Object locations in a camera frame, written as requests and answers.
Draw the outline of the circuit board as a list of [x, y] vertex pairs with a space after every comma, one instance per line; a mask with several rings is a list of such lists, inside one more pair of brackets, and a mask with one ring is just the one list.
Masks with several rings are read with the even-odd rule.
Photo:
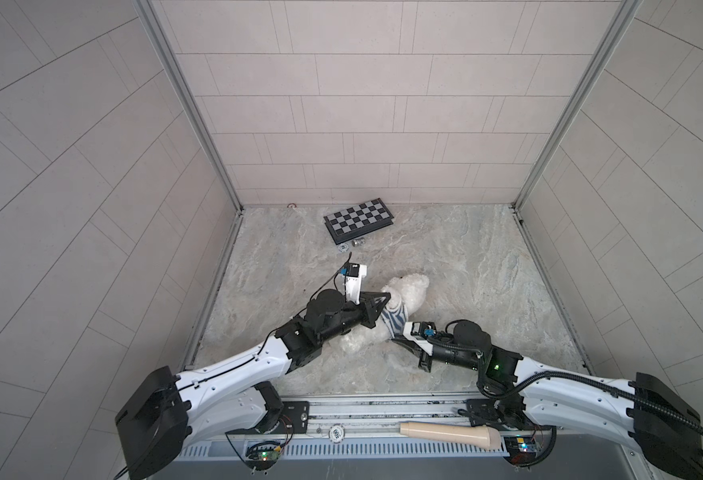
[[507, 436], [503, 437], [505, 449], [509, 456], [507, 462], [511, 465], [527, 465], [537, 459], [539, 446], [533, 436]]
[[253, 471], [269, 470], [277, 464], [283, 450], [283, 444], [277, 441], [255, 443], [245, 450], [245, 465]]

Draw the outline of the black white chessboard box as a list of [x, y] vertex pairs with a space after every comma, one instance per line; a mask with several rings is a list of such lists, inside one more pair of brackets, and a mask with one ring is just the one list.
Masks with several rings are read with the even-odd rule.
[[395, 216], [381, 198], [369, 200], [323, 217], [324, 225], [336, 245], [391, 226], [393, 219]]

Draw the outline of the right circuit board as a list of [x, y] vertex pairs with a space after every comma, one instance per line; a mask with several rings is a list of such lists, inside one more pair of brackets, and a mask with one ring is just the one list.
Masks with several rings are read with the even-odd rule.
[[507, 436], [503, 437], [505, 449], [509, 456], [507, 462], [511, 465], [527, 465], [537, 459], [539, 446], [533, 436]]

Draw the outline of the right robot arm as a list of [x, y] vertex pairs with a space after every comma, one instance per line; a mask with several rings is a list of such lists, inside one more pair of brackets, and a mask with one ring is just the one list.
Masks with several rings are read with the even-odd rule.
[[597, 436], [641, 454], [679, 479], [703, 478], [701, 416], [667, 384], [639, 373], [632, 380], [591, 377], [555, 369], [493, 345], [469, 320], [440, 332], [431, 322], [409, 322], [393, 341], [419, 358], [477, 374], [481, 398], [461, 415], [497, 430], [563, 428]]

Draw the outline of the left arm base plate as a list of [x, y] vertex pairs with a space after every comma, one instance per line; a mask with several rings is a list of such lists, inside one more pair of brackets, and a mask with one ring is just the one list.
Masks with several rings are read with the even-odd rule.
[[287, 401], [281, 410], [267, 410], [257, 426], [250, 429], [229, 431], [233, 435], [286, 435], [307, 432], [309, 403], [307, 401]]

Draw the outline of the blue white striped sweater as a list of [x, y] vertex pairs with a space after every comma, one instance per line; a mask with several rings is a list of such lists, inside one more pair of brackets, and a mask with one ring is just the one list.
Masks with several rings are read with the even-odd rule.
[[401, 300], [395, 301], [391, 298], [379, 318], [387, 326], [391, 338], [395, 338], [397, 335], [403, 336], [403, 326], [409, 321], [407, 306]]

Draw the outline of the round white sticker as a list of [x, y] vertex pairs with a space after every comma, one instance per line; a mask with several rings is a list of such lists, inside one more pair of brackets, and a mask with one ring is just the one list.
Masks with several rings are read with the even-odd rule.
[[328, 439], [333, 443], [333, 444], [339, 444], [340, 442], [343, 442], [343, 439], [345, 438], [345, 429], [341, 424], [334, 424], [329, 428], [328, 430]]

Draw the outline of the white teddy bear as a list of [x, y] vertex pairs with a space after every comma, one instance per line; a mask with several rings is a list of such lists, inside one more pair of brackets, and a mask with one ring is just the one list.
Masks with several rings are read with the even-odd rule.
[[381, 290], [383, 293], [388, 293], [391, 298], [385, 304], [385, 309], [381, 311], [375, 328], [355, 328], [349, 334], [342, 336], [339, 340], [342, 352], [355, 354], [403, 333], [409, 317], [425, 304], [429, 285], [431, 280], [425, 274], [413, 273], [391, 278]]

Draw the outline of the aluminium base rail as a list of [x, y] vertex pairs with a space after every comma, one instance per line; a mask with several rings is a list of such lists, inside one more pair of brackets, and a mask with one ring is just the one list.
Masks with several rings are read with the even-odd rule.
[[[307, 401], [308, 437], [328, 438], [328, 430], [341, 424], [345, 436], [399, 435], [399, 424], [423, 422], [471, 426], [457, 414], [467, 399], [485, 399], [469, 392], [451, 394], [383, 395], [383, 396], [319, 396], [281, 398], [271, 385], [250, 388], [231, 395], [207, 412], [181, 407], [185, 418], [171, 423], [170, 437], [181, 447], [219, 438], [229, 431], [250, 429], [264, 418], [267, 410], [287, 401]], [[549, 427], [584, 433], [615, 443], [633, 445], [633, 420], [627, 412], [631, 404], [603, 392], [579, 396], [573, 400], [555, 399], [551, 395], [529, 393], [517, 400], [495, 401], [507, 430], [502, 436], [533, 433]]]

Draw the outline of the left circuit board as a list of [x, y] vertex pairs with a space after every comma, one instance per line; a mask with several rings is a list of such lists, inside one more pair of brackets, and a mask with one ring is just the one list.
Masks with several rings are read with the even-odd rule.
[[245, 450], [245, 465], [253, 471], [269, 470], [277, 464], [283, 450], [283, 444], [277, 441], [255, 443]]

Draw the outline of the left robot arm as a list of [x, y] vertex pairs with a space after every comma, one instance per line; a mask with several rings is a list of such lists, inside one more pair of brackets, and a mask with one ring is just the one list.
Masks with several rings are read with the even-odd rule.
[[149, 373], [115, 417], [122, 474], [146, 479], [199, 440], [271, 430], [283, 410], [272, 380], [309, 364], [325, 342], [355, 326], [375, 328], [389, 300], [389, 292], [361, 292], [351, 301], [323, 290], [249, 350], [199, 370], [174, 373], [163, 366]]

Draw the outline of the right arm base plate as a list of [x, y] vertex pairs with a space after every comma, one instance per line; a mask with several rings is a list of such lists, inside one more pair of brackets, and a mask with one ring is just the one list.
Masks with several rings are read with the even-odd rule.
[[465, 406], [457, 409], [457, 414], [467, 418], [473, 427], [487, 426], [499, 431], [507, 430], [499, 410], [495, 407], [495, 400], [467, 399]]

